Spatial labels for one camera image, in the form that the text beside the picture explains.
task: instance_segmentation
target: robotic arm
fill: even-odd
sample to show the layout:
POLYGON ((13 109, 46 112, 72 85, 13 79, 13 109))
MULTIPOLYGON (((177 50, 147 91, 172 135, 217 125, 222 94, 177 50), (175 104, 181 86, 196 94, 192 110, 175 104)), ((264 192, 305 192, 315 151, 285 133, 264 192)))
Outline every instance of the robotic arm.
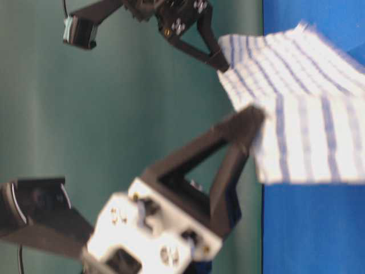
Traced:
POLYGON ((93 49, 99 25, 122 5, 139 21, 155 16, 160 34, 175 48, 216 70, 224 72, 229 68, 211 28, 213 7, 207 0, 102 0, 70 15, 65 12, 63 42, 93 49), (195 23, 209 53, 181 40, 195 23))
POLYGON ((1 187, 0 239, 80 260, 85 274, 209 273, 241 217, 236 184, 263 112, 248 107, 147 167, 115 193, 95 229, 71 207, 64 179, 1 187), (209 194, 185 175, 229 145, 209 194))

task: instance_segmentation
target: blue table surface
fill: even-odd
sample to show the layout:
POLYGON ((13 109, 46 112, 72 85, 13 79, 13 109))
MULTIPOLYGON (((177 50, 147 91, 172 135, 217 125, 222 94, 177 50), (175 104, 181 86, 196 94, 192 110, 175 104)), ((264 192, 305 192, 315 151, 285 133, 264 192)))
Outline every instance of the blue table surface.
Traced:
MULTIPOLYGON (((315 25, 365 64, 364 0, 263 0, 264 33, 315 25)), ((263 273, 365 273, 365 186, 265 187, 263 273)))

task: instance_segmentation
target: green backdrop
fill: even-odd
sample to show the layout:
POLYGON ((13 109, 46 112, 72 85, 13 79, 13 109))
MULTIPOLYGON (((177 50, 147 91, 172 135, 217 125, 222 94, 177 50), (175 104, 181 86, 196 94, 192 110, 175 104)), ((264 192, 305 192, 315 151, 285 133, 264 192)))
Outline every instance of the green backdrop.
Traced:
MULTIPOLYGON (((262 33, 261 1, 211 2, 217 36, 262 33)), ((68 9, 88 3, 71 0, 68 9)), ((139 23, 120 9, 99 28, 93 51, 64 45, 63 28, 59 0, 0 1, 0 182, 65 175, 73 205, 94 223, 110 194, 233 110, 216 72, 174 50, 154 19, 139 23)), ((195 32, 186 38, 202 45, 195 32)), ((219 161, 193 173, 205 189, 219 161)), ((261 271, 261 188, 252 161, 238 193, 243 219, 213 273, 261 271)), ((23 257, 26 274, 81 269, 29 248, 23 257)), ((16 272, 16 247, 1 242, 0 273, 16 272)))

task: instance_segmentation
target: cable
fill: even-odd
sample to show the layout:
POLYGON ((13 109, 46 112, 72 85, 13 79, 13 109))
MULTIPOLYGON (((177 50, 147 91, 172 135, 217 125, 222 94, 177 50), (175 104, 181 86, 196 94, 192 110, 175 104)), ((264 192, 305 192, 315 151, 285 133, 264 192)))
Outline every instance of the cable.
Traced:
POLYGON ((66 8, 66 0, 61 0, 62 6, 63 6, 63 14, 64 17, 67 18, 68 17, 68 13, 67 13, 67 8, 66 8))
POLYGON ((18 271, 19 274, 24 274, 24 268, 23 268, 23 246, 20 245, 18 247, 18 271))

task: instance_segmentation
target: striped towel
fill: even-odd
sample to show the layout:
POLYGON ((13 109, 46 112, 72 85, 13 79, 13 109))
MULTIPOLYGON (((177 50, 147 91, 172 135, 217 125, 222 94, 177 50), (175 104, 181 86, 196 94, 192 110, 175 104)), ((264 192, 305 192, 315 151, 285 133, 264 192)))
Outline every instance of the striped towel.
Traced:
POLYGON ((227 35, 218 72, 236 110, 266 119, 252 147, 265 184, 365 183, 365 69, 300 23, 265 37, 227 35))

